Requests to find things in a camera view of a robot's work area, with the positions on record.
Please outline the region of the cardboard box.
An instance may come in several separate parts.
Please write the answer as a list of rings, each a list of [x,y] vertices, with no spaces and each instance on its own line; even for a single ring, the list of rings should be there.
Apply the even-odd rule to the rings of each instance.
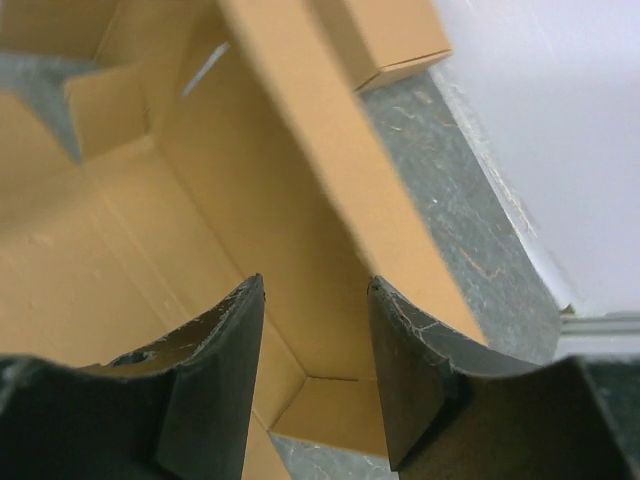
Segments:
[[[308,6],[357,92],[422,73],[452,54],[428,0],[316,0]]]
[[[166,374],[96,371],[246,278],[265,313],[243,473],[279,433],[384,456],[367,287],[482,331],[299,1],[5,1],[1,49],[62,80],[75,148],[1,91],[1,475],[149,451]]]

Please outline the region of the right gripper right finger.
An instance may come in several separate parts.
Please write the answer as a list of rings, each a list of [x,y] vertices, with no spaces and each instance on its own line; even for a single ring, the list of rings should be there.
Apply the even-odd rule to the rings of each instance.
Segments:
[[[369,282],[367,304],[388,459],[396,473],[469,405],[472,380],[538,368],[449,327],[381,276]]]

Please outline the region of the closed folded cardboard box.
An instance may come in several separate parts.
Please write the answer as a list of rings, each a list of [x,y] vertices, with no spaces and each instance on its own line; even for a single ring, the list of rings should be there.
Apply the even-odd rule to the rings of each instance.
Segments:
[[[357,92],[422,73],[452,54],[428,0],[316,0],[308,6]]]

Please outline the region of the right aluminium frame post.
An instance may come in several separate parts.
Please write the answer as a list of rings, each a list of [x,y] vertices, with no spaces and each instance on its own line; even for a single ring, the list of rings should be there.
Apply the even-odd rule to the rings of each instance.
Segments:
[[[636,354],[639,352],[639,313],[603,316],[563,315],[557,356],[571,354]]]

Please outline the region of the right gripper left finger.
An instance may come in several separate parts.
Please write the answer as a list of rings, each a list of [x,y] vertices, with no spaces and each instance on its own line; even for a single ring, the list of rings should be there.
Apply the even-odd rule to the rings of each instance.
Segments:
[[[264,281],[254,274],[176,330],[96,365],[111,377],[169,382],[145,457],[110,460],[95,478],[241,478],[264,313]]]

